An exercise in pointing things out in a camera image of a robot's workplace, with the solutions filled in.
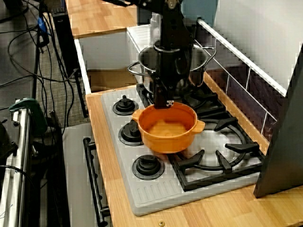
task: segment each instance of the burner grate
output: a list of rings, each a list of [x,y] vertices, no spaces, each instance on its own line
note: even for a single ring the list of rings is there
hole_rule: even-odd
[[[238,153],[239,156],[234,161],[228,162],[226,158],[221,154],[221,152],[216,150],[215,154],[219,161],[219,166],[205,166],[200,164],[202,157],[205,153],[204,150],[201,150],[197,154],[193,155],[191,158],[186,158],[181,152],[178,152],[174,155],[168,155],[168,158],[185,192],[260,172],[264,155],[259,150],[259,145],[257,143],[247,143],[242,132],[238,130],[235,126],[231,125],[232,123],[237,122],[235,118],[228,118],[222,120],[204,119],[203,121],[206,123],[216,123],[217,125],[214,128],[214,131],[229,128],[234,133],[236,133],[242,141],[242,144],[226,144],[225,147]],[[241,167],[238,170],[233,171],[232,168],[234,166],[237,166],[245,158],[246,155],[258,157],[261,163],[247,167]],[[188,182],[186,180],[186,169],[189,168],[196,168],[206,171],[222,171],[223,173]]]

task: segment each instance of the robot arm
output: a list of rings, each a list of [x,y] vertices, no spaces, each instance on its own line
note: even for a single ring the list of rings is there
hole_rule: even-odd
[[[181,13],[182,0],[104,0],[119,6],[136,5],[162,15],[160,40],[154,44],[158,52],[156,72],[151,76],[155,108],[169,108],[174,102],[177,83],[190,72],[193,37],[196,26],[186,27]]]

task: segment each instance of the black stove knob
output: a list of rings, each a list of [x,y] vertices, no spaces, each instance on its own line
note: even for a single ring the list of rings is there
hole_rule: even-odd
[[[126,98],[126,96],[122,96],[122,99],[117,103],[116,108],[120,112],[127,113],[134,110],[135,105],[132,100]]]
[[[131,135],[134,136],[134,137],[141,136],[141,133],[140,133],[139,129],[136,128],[136,127],[130,128],[129,131],[130,131]]]
[[[137,171],[143,176],[152,176],[161,169],[159,160],[153,155],[142,155],[137,162]]]
[[[134,120],[131,120],[128,124],[126,124],[121,131],[121,136],[127,142],[141,142],[141,133],[138,129],[138,123]]]

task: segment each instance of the pot rim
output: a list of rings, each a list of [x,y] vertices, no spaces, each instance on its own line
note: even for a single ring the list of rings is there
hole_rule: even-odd
[[[138,123],[139,130],[140,130],[140,131],[143,131],[143,132],[144,132],[145,134],[147,134],[148,136],[154,137],[154,138],[156,138],[156,139],[161,139],[161,140],[177,139],[177,138],[180,138],[180,137],[183,137],[183,136],[192,134],[192,131],[194,130],[194,128],[195,128],[196,125],[198,124],[198,116],[197,116],[196,112],[195,112],[192,108],[190,108],[188,105],[185,105],[185,104],[183,104],[183,103],[175,102],[174,105],[175,105],[175,104],[177,104],[178,106],[186,106],[186,108],[192,110],[193,113],[194,113],[195,124],[194,124],[188,131],[186,131],[186,132],[184,132],[184,133],[182,133],[182,134],[180,134],[180,135],[178,135],[178,136],[170,136],[170,137],[155,136],[155,135],[152,135],[152,134],[148,133],[147,131],[145,131],[145,130],[141,127],[141,125],[140,125],[140,118],[141,118],[141,116],[142,116],[142,114],[143,114],[144,111],[153,108],[154,105],[150,105],[150,106],[146,107],[146,108],[143,109],[142,112],[140,113],[140,115],[139,115],[139,117],[138,117],[138,122],[137,122],[137,123]]]
[[[196,48],[197,50],[201,50],[201,51],[203,52],[203,54],[206,56],[206,58],[205,58],[204,62],[203,62],[200,66],[198,66],[197,68],[194,68],[194,69],[190,69],[190,72],[202,68],[202,67],[206,64],[207,59],[208,59],[208,55],[207,55],[207,53],[206,53],[206,50],[202,49],[201,47],[199,47],[199,46],[196,45],[196,44],[194,44],[193,47]],[[156,72],[156,70],[151,70],[151,69],[147,68],[145,65],[143,65],[143,63],[142,63],[142,61],[141,61],[141,58],[140,58],[140,56],[141,56],[142,54],[144,54],[144,53],[143,53],[144,51],[149,50],[149,49],[151,49],[151,48],[153,48],[153,45],[150,45],[150,46],[148,46],[148,47],[145,47],[145,48],[139,53],[138,62],[139,62],[140,65],[141,65],[143,68],[145,68],[146,70],[151,71],[151,72]]]

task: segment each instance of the wooden countertop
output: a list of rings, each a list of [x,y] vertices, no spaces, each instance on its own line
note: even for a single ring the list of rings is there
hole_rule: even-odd
[[[252,140],[259,143],[262,152],[266,153],[267,140],[209,75],[205,74],[204,80],[218,94],[226,109],[238,118],[239,124]],[[255,186],[251,185],[149,215],[135,216],[100,100],[105,92],[87,95],[86,100],[115,227],[158,227],[160,221],[165,222],[165,227],[297,227],[303,223],[303,186],[256,199],[253,195]]]
[[[120,7],[102,0],[67,0],[75,39],[110,34],[137,25],[137,7]]]

